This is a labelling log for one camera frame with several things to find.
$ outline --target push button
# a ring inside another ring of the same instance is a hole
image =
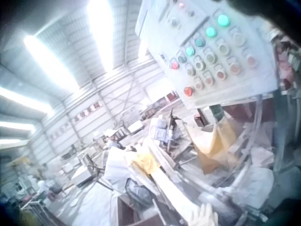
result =
[[[256,59],[252,55],[247,55],[246,61],[250,67],[256,66]]]
[[[194,68],[187,69],[187,74],[190,76],[196,75],[196,70]]]
[[[196,61],[195,66],[196,66],[196,69],[200,70],[200,71],[204,70],[206,67],[204,61],[202,61],[202,60]]]
[[[192,96],[193,94],[193,88],[192,87],[185,87],[184,88],[184,94],[188,97]]]
[[[189,56],[193,56],[195,51],[194,51],[194,48],[192,46],[188,46],[185,50],[186,54],[189,55]]]
[[[186,56],[183,56],[183,55],[181,55],[181,56],[178,56],[178,61],[180,62],[180,63],[186,63],[187,62],[187,57]]]
[[[179,64],[177,62],[172,62],[171,63],[171,68],[174,70],[177,70],[179,68]]]
[[[214,81],[211,77],[205,78],[205,82],[207,85],[212,86]]]
[[[233,40],[237,46],[242,46],[246,42],[246,38],[241,33],[235,33]]]
[[[188,75],[190,75],[190,76],[196,75],[196,70],[193,68],[193,66],[191,64],[186,64],[185,67],[186,67],[186,72]]]
[[[226,44],[219,45],[218,49],[221,52],[221,54],[223,54],[224,56],[227,55],[230,52],[230,49]]]
[[[217,23],[222,27],[227,27],[230,24],[230,19],[226,15],[220,15],[217,18]]]
[[[202,89],[204,87],[204,84],[202,82],[196,83],[196,88],[197,89]]]
[[[208,27],[206,29],[206,35],[210,38],[214,38],[217,35],[217,31],[213,27]]]
[[[226,78],[226,74],[224,71],[222,70],[219,70],[217,73],[216,73],[216,76],[220,79],[220,80],[224,80]]]
[[[209,63],[214,64],[216,62],[216,56],[214,53],[207,53],[206,59]]]
[[[233,74],[239,74],[240,73],[240,65],[238,63],[231,63],[230,70]]]
[[[205,45],[205,40],[197,38],[194,40],[194,43],[197,47],[203,47]]]

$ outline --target hand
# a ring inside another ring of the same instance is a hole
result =
[[[202,204],[191,215],[189,226],[218,226],[218,216],[213,212],[212,206]]]

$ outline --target metal pole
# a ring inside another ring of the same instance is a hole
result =
[[[55,150],[55,147],[53,147],[53,145],[52,145],[52,143],[51,143],[51,141],[50,141],[50,139],[49,139],[48,134],[46,133],[46,130],[45,130],[45,127],[44,127],[43,123],[41,123],[41,126],[42,126],[42,130],[43,130],[43,134],[44,134],[44,136],[45,136],[45,139],[46,139],[47,142],[49,143],[49,146],[50,146],[52,152],[53,152],[55,155],[58,155],[57,152],[56,152],[56,150]]]
[[[67,117],[68,117],[68,121],[70,122],[70,124],[71,124],[71,126],[72,126],[72,129],[73,129],[73,131],[74,131],[76,137],[79,139],[79,141],[80,141],[81,144],[84,144],[83,141],[81,140],[80,136],[79,136],[79,133],[77,132],[77,130],[76,130],[76,128],[75,128],[75,126],[74,126],[74,124],[73,124],[73,122],[72,122],[72,119],[71,119],[71,117],[70,117],[70,115],[69,115],[69,112],[68,112],[68,110],[67,110],[67,107],[66,107],[65,103],[64,103],[63,101],[62,101],[61,103],[62,103],[62,105],[63,105],[63,107],[64,107],[64,109],[65,109],[65,111],[66,111],[66,115],[67,115]]]

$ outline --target fluorescent light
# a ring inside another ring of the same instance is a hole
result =
[[[73,76],[64,67],[64,65],[56,58],[56,56],[43,45],[36,37],[26,36],[24,44],[40,64],[45,73],[59,86],[71,92],[79,89],[79,86]]]
[[[90,31],[98,46],[104,69],[113,69],[113,31],[111,8],[107,0],[90,0],[87,7]]]
[[[146,50],[147,50],[147,45],[143,40],[141,40],[138,57],[144,57],[146,55]]]
[[[0,139],[0,145],[15,144],[20,142],[18,139]]]
[[[52,108],[50,105],[47,104],[43,104],[39,101],[30,99],[28,97],[22,96],[20,94],[17,94],[15,92],[12,92],[8,89],[2,88],[0,87],[0,96],[3,96],[7,99],[10,99],[12,101],[15,101],[19,104],[22,104],[26,107],[30,107],[32,109],[41,111],[41,112],[45,112],[45,113],[49,113],[52,111]]]
[[[31,124],[14,123],[14,122],[7,122],[7,121],[0,121],[0,126],[12,128],[12,129],[22,129],[22,130],[34,129],[34,125]]]

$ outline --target factory floor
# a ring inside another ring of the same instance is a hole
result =
[[[114,226],[117,225],[116,199],[112,192],[95,181],[81,188],[73,186],[66,190],[67,196],[47,203],[48,209],[68,226]]]

